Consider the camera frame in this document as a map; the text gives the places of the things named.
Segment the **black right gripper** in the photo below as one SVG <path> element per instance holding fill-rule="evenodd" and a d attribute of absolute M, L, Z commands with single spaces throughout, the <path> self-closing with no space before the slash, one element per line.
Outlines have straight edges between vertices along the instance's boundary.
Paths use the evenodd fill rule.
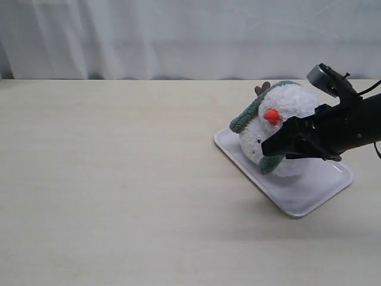
<path fill-rule="evenodd" d="M 380 94 L 350 106 L 338 104 L 306 119 L 291 117 L 261 144 L 265 156 L 333 160 L 342 153 L 380 141 Z"/>

